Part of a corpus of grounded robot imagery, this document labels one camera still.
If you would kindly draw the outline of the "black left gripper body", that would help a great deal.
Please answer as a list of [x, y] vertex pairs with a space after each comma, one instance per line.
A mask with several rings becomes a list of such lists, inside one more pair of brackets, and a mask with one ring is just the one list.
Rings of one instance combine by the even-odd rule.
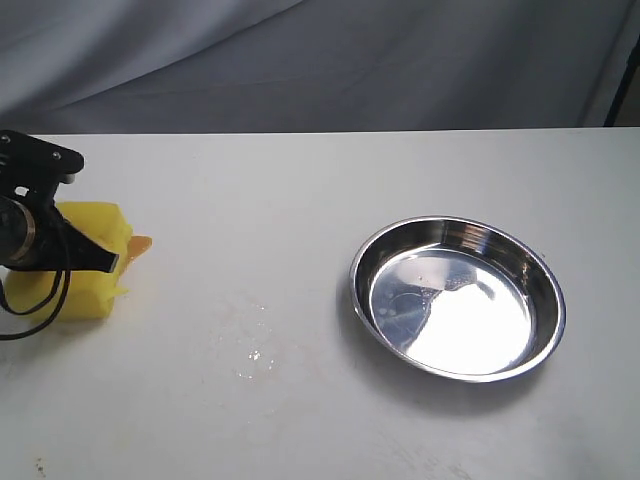
[[78, 231], [54, 196], [1, 196], [1, 265], [16, 271], [78, 271]]

